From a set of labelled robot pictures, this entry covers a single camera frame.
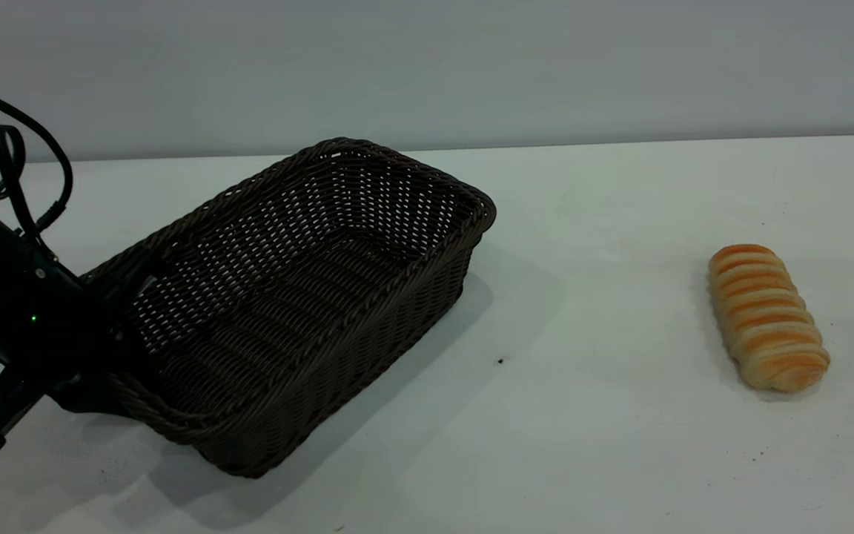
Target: brown wicker basket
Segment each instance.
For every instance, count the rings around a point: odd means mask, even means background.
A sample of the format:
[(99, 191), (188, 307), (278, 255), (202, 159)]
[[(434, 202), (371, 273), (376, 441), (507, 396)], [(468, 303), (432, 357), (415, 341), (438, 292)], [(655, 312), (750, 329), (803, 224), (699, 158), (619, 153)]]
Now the brown wicker basket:
[(259, 477), (447, 312), (494, 222), (489, 197), (379, 145), (332, 139), (228, 189), (143, 246), (170, 264), (132, 305), (133, 416)]

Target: black cable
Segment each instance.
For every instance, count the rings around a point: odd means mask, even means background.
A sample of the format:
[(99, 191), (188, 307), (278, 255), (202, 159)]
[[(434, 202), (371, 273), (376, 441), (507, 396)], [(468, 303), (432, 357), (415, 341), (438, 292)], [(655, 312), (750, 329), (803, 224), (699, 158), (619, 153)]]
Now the black cable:
[[(0, 99), (0, 111), (6, 115), (9, 115), (11, 118), (16, 119), (16, 121), (21, 122), (23, 125), (26, 125), (28, 127), (28, 129), (35, 132), (42, 139), (44, 139), (44, 142), (47, 143), (48, 148), (50, 148), (51, 151), (54, 152), (55, 158), (58, 159), (58, 163), (60, 163), (60, 165), (62, 166), (62, 171), (64, 171), (64, 185), (62, 186), (61, 196), (58, 197), (58, 200), (55, 203), (53, 203), (47, 211), (45, 211), (43, 216), (38, 218), (38, 222), (34, 224), (34, 228), (37, 230), (36, 232), (34, 232), (34, 234), (35, 234), (36, 239), (37, 239), (38, 234), (40, 234), (48, 226), (51, 226), (51, 224), (54, 223), (55, 220), (57, 220), (58, 217), (60, 217), (62, 215), (62, 212), (64, 212), (65, 207), (67, 207), (68, 200), (71, 198), (71, 189), (74, 186), (74, 175), (71, 172), (71, 162), (68, 161), (67, 155), (64, 154), (64, 150), (62, 150), (61, 146), (58, 145), (58, 142), (55, 141), (54, 136), (51, 136), (50, 132), (48, 132), (47, 129), (44, 129), (43, 125), (38, 124), (38, 122), (35, 121), (35, 119), (24, 114), (23, 112), (20, 111), (20, 109), (15, 108), (15, 106), (10, 105), (9, 102), (4, 102), (1, 99)], [(15, 138), (13, 135), (11, 135), (10, 133), (0, 133), (2, 143), (4, 143), (4, 136), (6, 136), (6, 135), (8, 135), (9, 138), (12, 139), (13, 143), (14, 143)], [(5, 145), (4, 146), (4, 152), (7, 153), (8, 151), (9, 150), (7, 149), (7, 145)], [(13, 162), (13, 165), (14, 165), (14, 159), (12, 156), (9, 156), (9, 160), (11, 162)], [(21, 158), (21, 165), (17, 165), (17, 166), (18, 166), (18, 174), (21, 175), (21, 167), (24, 166), (24, 145), (23, 145), (23, 158)], [(2, 182), (0, 182), (0, 195), (2, 193), (3, 188), (6, 188), (6, 189), (9, 188), (9, 185), (7, 185), (6, 179), (4, 178), (4, 176), (3, 176)], [(15, 176), (15, 182), (14, 182), (13, 189), (18, 189), (19, 191), (21, 191), (21, 186), (18, 185), (18, 176), (17, 175)], [(24, 202), (24, 195), (21, 195), (21, 193), (19, 193), (19, 195), (21, 196), (21, 198), (23, 199), (23, 202)], [(28, 231), (27, 228), (24, 228), (24, 230), (26, 231), (27, 234), (31, 234), (31, 232)]]
[[(13, 146), (11, 150), (9, 150), (9, 141)], [(28, 203), (24, 199), (24, 191), (19, 183), (23, 169), (24, 141), (21, 139), (21, 132), (15, 126), (0, 125), (0, 175), (2, 175), (4, 191), (9, 196), (15, 217), (18, 219), (21, 229), (24, 230), (26, 238), (38, 246), (44, 247), (44, 250), (48, 252), (48, 257), (54, 257), (54, 254), (51, 254), (51, 251), (48, 251), (47, 247), (44, 246), (35, 220), (31, 217), (31, 212), (28, 211)]]

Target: gray wall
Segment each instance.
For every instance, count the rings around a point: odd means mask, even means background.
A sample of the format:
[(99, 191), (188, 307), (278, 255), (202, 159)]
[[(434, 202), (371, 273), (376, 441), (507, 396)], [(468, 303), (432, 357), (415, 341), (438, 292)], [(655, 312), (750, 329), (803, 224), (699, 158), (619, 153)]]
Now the gray wall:
[(0, 0), (0, 96), (72, 159), (854, 133), (854, 0)]

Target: bread roll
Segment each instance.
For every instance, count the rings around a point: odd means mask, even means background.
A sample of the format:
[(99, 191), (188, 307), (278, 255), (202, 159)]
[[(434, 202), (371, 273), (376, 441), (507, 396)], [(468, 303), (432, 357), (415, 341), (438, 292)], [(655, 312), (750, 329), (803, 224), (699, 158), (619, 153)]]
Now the bread roll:
[(818, 382), (830, 355), (786, 265), (772, 250), (731, 245), (709, 264), (726, 347), (753, 388), (797, 392)]

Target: white table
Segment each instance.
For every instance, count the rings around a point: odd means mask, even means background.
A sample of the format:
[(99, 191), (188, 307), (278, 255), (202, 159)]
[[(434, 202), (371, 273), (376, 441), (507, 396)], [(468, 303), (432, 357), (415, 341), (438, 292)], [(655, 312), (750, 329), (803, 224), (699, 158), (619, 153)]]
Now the white table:
[[(258, 481), (44, 400), (0, 453), (0, 532), (854, 532), (854, 136), (413, 156), (499, 208), (417, 347)], [(77, 163), (45, 237), (84, 271), (277, 160)], [(28, 167), (34, 213), (58, 176)], [(738, 379), (705, 269), (740, 241), (790, 267), (820, 386)]]

